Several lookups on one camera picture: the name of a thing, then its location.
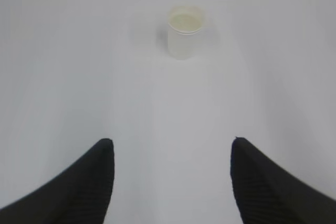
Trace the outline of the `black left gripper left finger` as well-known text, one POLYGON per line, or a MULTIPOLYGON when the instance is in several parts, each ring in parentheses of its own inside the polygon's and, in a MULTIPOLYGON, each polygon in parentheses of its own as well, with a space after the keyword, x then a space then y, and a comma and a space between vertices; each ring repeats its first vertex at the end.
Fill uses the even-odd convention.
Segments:
POLYGON ((103 138, 58 176, 1 209, 1 223, 103 223, 114 184, 113 141, 103 138))

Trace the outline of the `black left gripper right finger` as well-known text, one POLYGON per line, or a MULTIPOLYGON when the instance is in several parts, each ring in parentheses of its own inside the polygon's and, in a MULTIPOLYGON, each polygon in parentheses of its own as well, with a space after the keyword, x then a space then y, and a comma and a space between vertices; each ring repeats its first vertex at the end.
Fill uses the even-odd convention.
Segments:
POLYGON ((230 176, 243 223, 335 223, 335 200, 281 168, 247 139, 232 143, 230 176))

